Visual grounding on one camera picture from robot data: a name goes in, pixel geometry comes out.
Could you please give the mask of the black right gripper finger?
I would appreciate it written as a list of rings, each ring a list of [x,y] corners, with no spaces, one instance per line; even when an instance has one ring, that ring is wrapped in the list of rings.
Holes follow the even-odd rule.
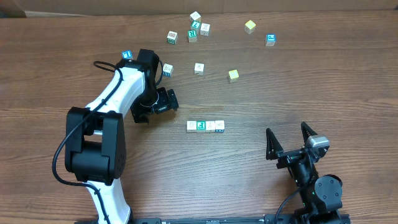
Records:
[[[266,147],[266,159],[274,160],[278,159],[278,154],[283,153],[284,149],[280,145],[279,141],[275,137],[274,133],[270,128],[266,129],[267,147]]]
[[[304,146],[314,146],[318,134],[304,121],[301,122],[301,131]]]

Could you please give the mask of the red letter wooden block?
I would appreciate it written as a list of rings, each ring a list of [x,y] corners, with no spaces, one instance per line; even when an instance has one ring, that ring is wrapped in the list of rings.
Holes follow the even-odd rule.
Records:
[[[197,131],[197,121],[187,121],[187,132],[195,133]]]

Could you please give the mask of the green C wooden block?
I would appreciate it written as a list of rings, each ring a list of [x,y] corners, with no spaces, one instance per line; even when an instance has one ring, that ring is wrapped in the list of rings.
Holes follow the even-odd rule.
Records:
[[[206,132],[206,121],[197,121],[197,132],[198,133]]]

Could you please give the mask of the blue side wooden block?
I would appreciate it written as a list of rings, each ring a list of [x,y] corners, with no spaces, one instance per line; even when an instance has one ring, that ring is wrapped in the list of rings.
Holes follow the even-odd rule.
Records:
[[[216,120],[215,121],[215,132],[223,133],[225,131],[224,120]]]

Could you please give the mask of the plain wooden picture block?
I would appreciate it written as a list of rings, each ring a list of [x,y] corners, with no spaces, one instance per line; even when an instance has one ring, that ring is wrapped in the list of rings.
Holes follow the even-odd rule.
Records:
[[[207,133],[213,133],[215,132],[215,121],[205,121],[205,131]]]

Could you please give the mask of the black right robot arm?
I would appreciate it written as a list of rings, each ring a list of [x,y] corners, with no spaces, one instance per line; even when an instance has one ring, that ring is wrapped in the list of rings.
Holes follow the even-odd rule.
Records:
[[[339,213],[339,209],[343,206],[341,201],[342,180],[332,174],[320,177],[315,168],[315,163],[329,150],[329,139],[316,133],[305,122],[301,123],[301,130],[303,146],[300,149],[287,152],[284,151],[271,129],[266,130],[266,159],[276,160],[278,169],[288,169],[297,189],[282,202],[276,214],[265,215],[264,222],[350,223],[349,215]],[[297,194],[302,199],[303,208],[295,210],[293,214],[282,215],[283,207]]]

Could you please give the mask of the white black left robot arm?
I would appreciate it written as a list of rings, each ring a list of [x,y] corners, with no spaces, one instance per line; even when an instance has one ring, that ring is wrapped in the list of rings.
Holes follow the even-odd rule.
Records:
[[[174,68],[147,49],[140,50],[137,58],[123,52],[115,65],[93,64],[114,77],[97,99],[69,110],[59,148],[65,150],[66,170],[76,177],[73,185],[91,194],[98,212],[94,223],[134,223],[121,185],[126,165],[124,117],[131,113],[135,123],[147,123],[151,114],[177,110],[174,91],[159,85],[161,77],[171,76]]]

